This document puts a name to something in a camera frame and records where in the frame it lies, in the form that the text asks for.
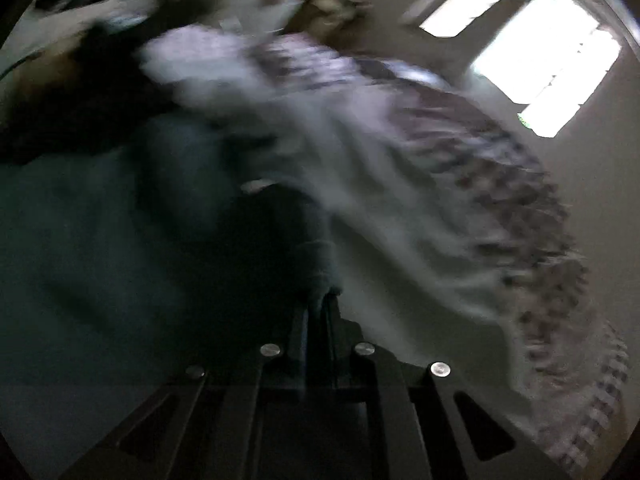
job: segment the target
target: metal screw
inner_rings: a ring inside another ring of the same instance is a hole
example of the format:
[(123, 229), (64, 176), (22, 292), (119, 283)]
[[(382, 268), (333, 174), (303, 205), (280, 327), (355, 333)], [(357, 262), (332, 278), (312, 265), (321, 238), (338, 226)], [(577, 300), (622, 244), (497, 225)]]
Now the metal screw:
[(204, 377), (204, 368), (200, 365), (191, 365), (185, 370), (187, 377), (194, 381)]
[(376, 347), (373, 346), (371, 343), (367, 343), (366, 341), (363, 341), (362, 343), (358, 343), (355, 346), (354, 350), (356, 351), (356, 354), (361, 356), (366, 356), (366, 355), (373, 354), (373, 352), (376, 351)]
[(431, 373), (438, 377), (446, 377), (451, 373), (451, 367), (446, 363), (434, 363), (431, 365)]
[(274, 357), (280, 353), (280, 347), (274, 343), (267, 343), (260, 347), (260, 353), (265, 357)]

